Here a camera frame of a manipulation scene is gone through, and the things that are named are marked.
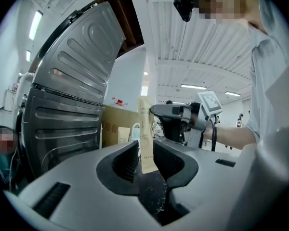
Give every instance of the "metal door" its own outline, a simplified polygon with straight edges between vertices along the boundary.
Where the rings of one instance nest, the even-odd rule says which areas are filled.
[[[35,177],[73,155],[99,148],[101,104],[123,40],[106,2],[73,21],[44,55],[22,123]]]
[[[125,39],[108,2],[82,14],[53,43],[34,83],[103,103],[110,72]]]

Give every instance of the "kraft paper bag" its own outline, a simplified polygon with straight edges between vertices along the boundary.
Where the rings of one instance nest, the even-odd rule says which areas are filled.
[[[103,105],[105,111],[102,116],[103,136],[102,148],[118,144],[119,127],[132,128],[139,122],[138,113]]]
[[[130,130],[130,128],[118,128],[118,144],[129,141]]]
[[[137,107],[140,123],[141,169],[143,174],[158,170],[153,160],[153,138],[151,130],[154,116],[150,112],[151,106],[152,100],[150,97],[138,97]]]

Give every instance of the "person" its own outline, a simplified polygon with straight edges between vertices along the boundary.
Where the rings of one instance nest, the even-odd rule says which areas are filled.
[[[244,128],[217,125],[217,142],[243,149],[280,128],[276,119],[272,119],[273,107],[265,92],[289,64],[289,26],[270,0],[197,0],[194,4],[205,18],[248,22],[252,58],[249,121]],[[212,127],[207,127],[204,138],[211,137]]]
[[[239,118],[236,121],[236,127],[237,128],[241,128],[242,127],[242,123],[243,123],[243,114],[240,113]]]

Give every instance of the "fluorescent light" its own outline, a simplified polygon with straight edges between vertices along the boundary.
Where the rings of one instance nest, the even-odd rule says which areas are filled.
[[[34,37],[35,37],[35,34],[37,33],[39,22],[40,22],[42,16],[43,16],[43,14],[41,11],[38,10],[35,12],[35,15],[33,17],[33,21],[31,24],[31,28],[30,28],[30,33],[29,33],[29,38],[31,40],[34,40]]]
[[[233,92],[225,92],[225,94],[227,94],[227,95],[231,95],[231,96],[236,96],[236,97],[239,97],[239,96],[241,96],[240,94],[236,94],[236,93],[233,93]]]
[[[141,96],[147,96],[148,95],[148,86],[143,86],[141,88]]]
[[[192,85],[181,85],[181,87],[192,88],[192,89],[200,89],[200,90],[205,90],[205,89],[207,89],[206,87],[192,86]]]
[[[30,51],[27,51],[27,52],[26,52],[26,60],[27,60],[28,62],[30,62],[30,57],[31,57],[31,52],[30,52]]]

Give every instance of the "white ceiling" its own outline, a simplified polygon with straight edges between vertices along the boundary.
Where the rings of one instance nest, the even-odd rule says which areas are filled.
[[[34,43],[39,48],[42,39],[53,31],[51,21],[64,16],[77,0],[31,1],[42,11],[53,11],[45,14],[39,27],[38,42]],[[191,21],[185,23],[173,0],[147,0],[147,8],[140,6],[140,0],[133,2],[147,52],[154,54],[155,64],[150,62],[150,67],[154,68],[151,74],[158,75],[159,103],[198,101],[197,90],[180,88],[181,84],[206,86],[216,92],[222,104],[238,99],[225,95],[226,91],[239,93],[241,98],[250,95],[251,56],[246,26],[200,19],[196,9]]]
[[[244,25],[201,19],[197,9],[186,23],[173,0],[148,0],[148,8],[158,57],[160,103],[197,101],[196,90],[180,88],[181,84],[206,86],[221,103],[237,99],[225,95],[226,91],[250,95],[251,55]]]

